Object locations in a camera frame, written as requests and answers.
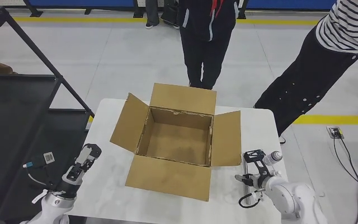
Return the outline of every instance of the black jacket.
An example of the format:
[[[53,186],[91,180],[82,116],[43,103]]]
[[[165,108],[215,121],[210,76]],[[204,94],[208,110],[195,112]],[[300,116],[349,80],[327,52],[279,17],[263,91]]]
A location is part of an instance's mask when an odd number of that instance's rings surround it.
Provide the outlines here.
[[[238,17],[238,0],[179,0],[178,24],[199,39],[211,41],[228,35]]]

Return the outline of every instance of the power outlet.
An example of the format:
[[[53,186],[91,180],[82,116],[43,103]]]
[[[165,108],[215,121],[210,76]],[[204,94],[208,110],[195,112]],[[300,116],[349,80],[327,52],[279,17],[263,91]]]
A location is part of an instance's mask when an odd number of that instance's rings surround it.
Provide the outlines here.
[[[339,139],[340,137],[337,134],[337,132],[338,132],[338,133],[341,134],[341,138],[344,139],[344,136],[343,136],[341,128],[339,128],[339,127],[326,127],[326,128],[327,128],[327,131],[328,131],[328,134],[329,134],[330,138]]]

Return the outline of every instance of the black panel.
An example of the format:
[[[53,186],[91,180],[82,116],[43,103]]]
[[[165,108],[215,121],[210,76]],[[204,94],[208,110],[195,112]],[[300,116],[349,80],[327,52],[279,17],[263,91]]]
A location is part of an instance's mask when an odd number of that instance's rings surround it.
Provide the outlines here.
[[[51,75],[0,75],[0,205],[59,86]]]
[[[52,152],[55,162],[50,163],[47,170],[50,180],[54,184],[58,183],[82,149],[88,118],[89,113],[85,110],[50,109],[24,163],[32,156]],[[35,179],[45,182],[46,175],[43,169],[30,168],[29,172]],[[41,211],[41,202],[33,205],[31,201],[43,188],[43,185],[35,183],[27,176],[25,169],[20,168],[0,210],[0,220],[18,220],[21,217],[35,216]]]

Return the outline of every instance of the blue wall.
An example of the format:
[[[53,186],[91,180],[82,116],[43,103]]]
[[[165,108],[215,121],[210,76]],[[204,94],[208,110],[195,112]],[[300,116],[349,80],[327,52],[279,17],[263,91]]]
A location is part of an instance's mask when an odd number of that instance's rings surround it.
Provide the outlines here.
[[[133,0],[30,0],[30,3],[33,6],[133,6]]]
[[[249,0],[247,8],[303,8],[328,10],[336,0]]]
[[[249,0],[247,7],[327,10],[332,7],[335,1],[336,0]],[[133,0],[30,0],[30,3],[34,6],[133,6]]]

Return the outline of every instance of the box flap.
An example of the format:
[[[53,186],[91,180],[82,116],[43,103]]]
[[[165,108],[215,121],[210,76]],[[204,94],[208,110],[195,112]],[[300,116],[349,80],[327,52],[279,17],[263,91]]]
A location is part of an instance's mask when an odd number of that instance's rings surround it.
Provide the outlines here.
[[[159,108],[184,110],[201,114],[215,114],[216,92],[155,83],[150,105]]]
[[[110,141],[134,152],[142,135],[148,109],[147,104],[133,94],[128,94]]]
[[[237,166],[241,164],[240,111],[214,117],[211,166]]]
[[[135,155],[126,186],[209,201],[211,169]]]

